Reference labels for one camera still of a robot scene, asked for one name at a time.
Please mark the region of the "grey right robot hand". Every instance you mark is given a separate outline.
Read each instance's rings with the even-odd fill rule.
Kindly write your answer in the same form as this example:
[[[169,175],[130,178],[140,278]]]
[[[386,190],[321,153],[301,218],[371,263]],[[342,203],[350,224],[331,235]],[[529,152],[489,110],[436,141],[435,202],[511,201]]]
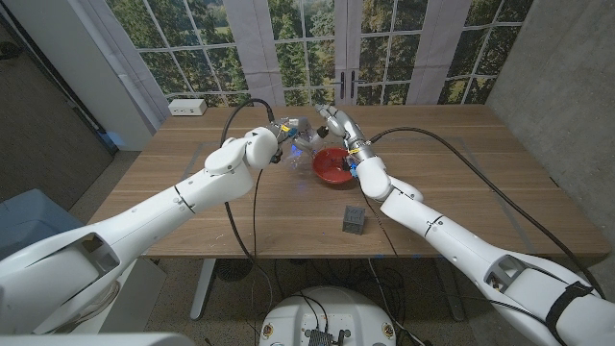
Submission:
[[[315,109],[326,120],[329,132],[343,139],[347,152],[357,163],[375,157],[364,133],[346,112],[330,105],[316,105]]]

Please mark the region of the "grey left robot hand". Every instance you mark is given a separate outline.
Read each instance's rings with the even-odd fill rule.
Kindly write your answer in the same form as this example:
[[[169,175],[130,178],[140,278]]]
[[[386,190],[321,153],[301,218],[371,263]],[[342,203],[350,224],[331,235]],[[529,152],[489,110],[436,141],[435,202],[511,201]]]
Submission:
[[[281,118],[273,122],[273,133],[278,142],[289,141],[298,149],[309,154],[320,151],[325,144],[324,138],[329,129],[326,126],[313,128],[306,117]]]

